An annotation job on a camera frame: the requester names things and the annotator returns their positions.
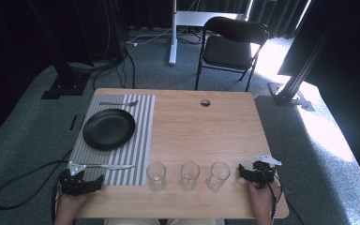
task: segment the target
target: gray carpet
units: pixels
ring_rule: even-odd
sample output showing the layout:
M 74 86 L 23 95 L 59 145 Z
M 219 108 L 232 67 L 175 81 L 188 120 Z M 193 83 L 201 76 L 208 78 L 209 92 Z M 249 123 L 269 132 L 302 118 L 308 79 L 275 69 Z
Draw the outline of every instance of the gray carpet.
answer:
M 156 31 L 132 31 L 131 35 L 152 32 Z M 171 67 L 168 65 L 169 43 L 169 39 L 155 39 L 137 47 L 127 45 L 135 62 L 136 88 L 193 89 L 200 46 L 179 42 L 176 65 Z M 276 106 L 268 92 L 268 83 L 286 80 L 276 73 L 280 59 L 286 53 L 284 50 L 291 43 L 291 40 L 280 38 L 269 40 L 249 90 L 255 97 L 271 152 L 283 163 L 282 167 L 278 167 L 278 174 L 285 187 L 286 198 L 306 224 L 360 224 L 360 167 L 321 99 L 319 90 L 308 83 L 301 88 L 315 112 L 300 107 Z M 279 56 L 272 59 L 275 53 Z M 126 88 L 131 88 L 132 66 L 129 58 L 117 71 L 123 84 L 127 77 Z M 118 73 L 115 70 L 102 73 L 96 80 L 96 87 L 121 88 Z M 246 81 L 237 81 L 238 74 L 226 73 L 224 76 L 222 73 L 212 70 L 203 72 L 200 90 L 244 91 Z M 93 79 L 82 96 L 41 100 L 55 77 L 53 67 L 47 67 L 36 76 L 0 127 L 0 185 L 42 164 L 59 160 L 74 145 L 93 96 Z M 75 115 L 78 119 L 71 129 Z M 38 188 L 52 168 L 43 169 L 4 189 L 0 194 L 0 203 L 13 205 L 23 201 Z M 8 211 L 0 210 L 0 224 L 51 224 L 50 197 L 57 174 L 26 205 Z M 294 211 L 290 209 L 290 212 L 288 217 L 277 219 L 276 224 L 300 224 Z M 79 219 L 78 224 L 102 224 L 102 220 Z M 254 224 L 254 221 L 227 219 L 227 224 Z

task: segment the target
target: drinking glass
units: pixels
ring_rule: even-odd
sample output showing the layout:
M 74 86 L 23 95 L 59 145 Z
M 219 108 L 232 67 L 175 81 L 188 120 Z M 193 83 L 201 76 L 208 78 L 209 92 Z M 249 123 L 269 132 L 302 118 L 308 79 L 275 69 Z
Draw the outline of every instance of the drinking glass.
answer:
M 161 191 L 166 187 L 166 167 L 160 162 L 154 162 L 147 167 L 147 176 L 150 189 Z
M 192 190 L 197 185 L 200 176 L 200 167 L 195 162 L 186 162 L 181 166 L 180 187 L 183 190 Z
M 230 176 L 230 168 L 224 162 L 215 162 L 210 168 L 206 185 L 211 190 L 220 190 Z

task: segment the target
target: fork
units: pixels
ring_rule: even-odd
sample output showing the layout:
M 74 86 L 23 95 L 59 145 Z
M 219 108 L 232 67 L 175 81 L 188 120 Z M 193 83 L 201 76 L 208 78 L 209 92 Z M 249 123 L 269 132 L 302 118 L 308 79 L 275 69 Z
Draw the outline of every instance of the fork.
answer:
M 137 103 L 139 103 L 139 100 L 131 101 L 131 102 L 128 102 L 128 103 L 102 101 L 102 102 L 99 102 L 98 105 L 124 105 L 124 106 L 132 107 L 132 106 L 137 105 Z

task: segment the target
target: white cable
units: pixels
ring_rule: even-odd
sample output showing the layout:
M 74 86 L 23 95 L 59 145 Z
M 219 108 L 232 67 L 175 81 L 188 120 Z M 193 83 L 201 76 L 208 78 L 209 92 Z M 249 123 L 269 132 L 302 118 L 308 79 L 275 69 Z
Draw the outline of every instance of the white cable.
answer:
M 195 11 L 198 10 L 198 7 L 200 6 L 201 0 L 195 0 L 195 1 L 191 4 L 191 6 L 188 8 L 188 11 L 191 10 L 192 6 L 194 6 L 194 4 L 195 4 L 197 1 L 198 1 L 198 5 L 197 5 L 197 8 L 195 9 Z M 177 32 L 177 34 L 183 33 L 183 31 L 185 31 L 187 28 L 188 28 L 188 26 L 186 26 L 186 28 L 184 28 L 182 31 Z M 170 30 L 172 30 L 172 28 L 168 29 L 167 31 L 163 32 L 163 33 L 160 34 L 160 35 L 139 35 L 139 36 L 137 36 L 137 37 L 135 37 L 135 38 L 127 41 L 126 44 L 132 44 L 132 45 L 134 45 L 134 47 L 136 47 L 136 46 L 138 46 L 138 45 L 148 44 L 148 43 L 151 42 L 152 40 L 157 39 L 157 38 L 165 35 L 165 34 L 168 33 Z M 132 42 L 133 40 L 136 40 L 136 39 L 141 38 L 141 37 L 153 37 L 153 38 L 152 38 L 152 39 L 149 39 L 149 40 L 147 40 L 147 41 L 145 41 L 145 42 L 142 42 L 142 43 Z

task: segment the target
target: black chair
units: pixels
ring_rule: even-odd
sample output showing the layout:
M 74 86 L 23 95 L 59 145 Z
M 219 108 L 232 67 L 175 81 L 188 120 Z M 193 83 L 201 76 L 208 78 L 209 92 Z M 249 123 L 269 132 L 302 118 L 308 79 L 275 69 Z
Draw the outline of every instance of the black chair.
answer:
M 268 36 L 268 27 L 262 23 L 232 20 L 225 17 L 209 19 L 202 32 L 202 47 L 195 90 L 198 89 L 202 68 L 242 73 L 239 81 L 242 81 L 247 71 L 252 68 L 245 89 L 247 92 L 259 57 L 259 51 Z M 258 46 L 253 55 L 250 48 L 251 43 Z

